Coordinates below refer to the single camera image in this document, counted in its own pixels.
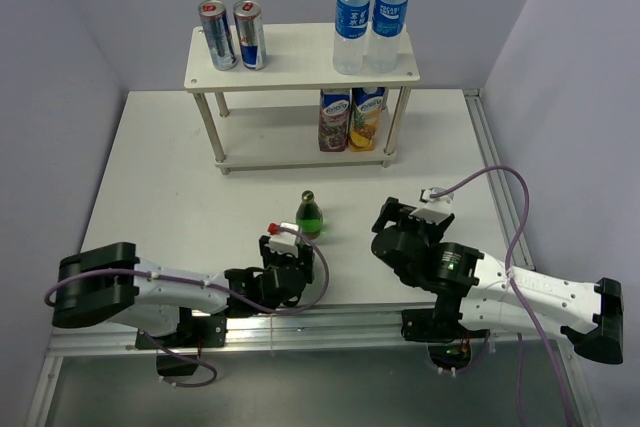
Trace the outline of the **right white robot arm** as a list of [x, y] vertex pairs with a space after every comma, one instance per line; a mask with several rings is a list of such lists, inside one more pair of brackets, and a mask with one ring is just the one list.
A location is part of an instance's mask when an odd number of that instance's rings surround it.
[[373, 224], [373, 255], [402, 284], [435, 295], [432, 307], [402, 312], [409, 342], [451, 343], [488, 331], [565, 339], [579, 356], [623, 361], [623, 295], [619, 281], [576, 282], [508, 267], [477, 248], [443, 237], [455, 216], [430, 202], [390, 197]]

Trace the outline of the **blue-label water bottle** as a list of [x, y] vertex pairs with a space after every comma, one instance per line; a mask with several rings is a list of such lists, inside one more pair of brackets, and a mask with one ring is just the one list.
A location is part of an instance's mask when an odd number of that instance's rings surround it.
[[333, 66], [337, 72], [353, 75], [362, 69], [369, 13], [370, 0], [336, 0]]
[[388, 73], [395, 69], [407, 8], [408, 0], [375, 0], [367, 48], [372, 70]]

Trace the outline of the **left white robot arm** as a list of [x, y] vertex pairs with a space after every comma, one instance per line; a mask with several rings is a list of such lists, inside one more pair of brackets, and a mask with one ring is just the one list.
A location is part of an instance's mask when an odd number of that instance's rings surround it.
[[221, 347], [228, 320], [297, 310], [314, 281], [315, 252], [299, 236], [264, 235], [259, 252], [259, 267], [198, 274], [162, 267], [118, 242], [63, 259], [45, 302], [54, 327], [132, 327], [138, 349]]

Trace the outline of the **silver drink can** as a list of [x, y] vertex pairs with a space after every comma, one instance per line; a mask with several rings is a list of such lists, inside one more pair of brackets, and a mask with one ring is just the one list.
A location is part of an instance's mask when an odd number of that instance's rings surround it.
[[253, 0], [240, 0], [233, 6], [233, 17], [243, 64], [251, 70], [267, 65], [261, 7]]
[[219, 0], [205, 0], [198, 6], [198, 14], [214, 67], [230, 70], [237, 64], [225, 4]]

